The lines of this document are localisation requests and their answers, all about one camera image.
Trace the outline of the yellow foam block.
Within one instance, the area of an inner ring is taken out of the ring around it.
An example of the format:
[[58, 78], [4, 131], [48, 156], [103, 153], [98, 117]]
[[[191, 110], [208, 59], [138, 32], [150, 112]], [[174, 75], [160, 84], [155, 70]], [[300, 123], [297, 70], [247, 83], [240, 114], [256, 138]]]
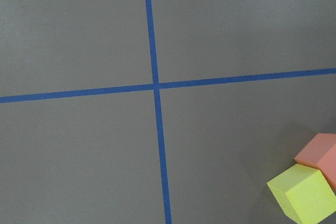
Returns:
[[319, 223], [335, 213], [335, 194], [318, 169], [295, 164], [267, 186], [295, 223]]

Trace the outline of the orange foam block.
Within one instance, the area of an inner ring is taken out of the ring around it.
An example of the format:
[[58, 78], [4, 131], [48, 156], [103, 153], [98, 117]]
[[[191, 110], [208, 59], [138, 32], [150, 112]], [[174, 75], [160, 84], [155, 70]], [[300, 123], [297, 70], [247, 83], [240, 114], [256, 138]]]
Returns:
[[335, 191], [335, 134], [318, 133], [294, 160], [298, 164], [319, 169]]

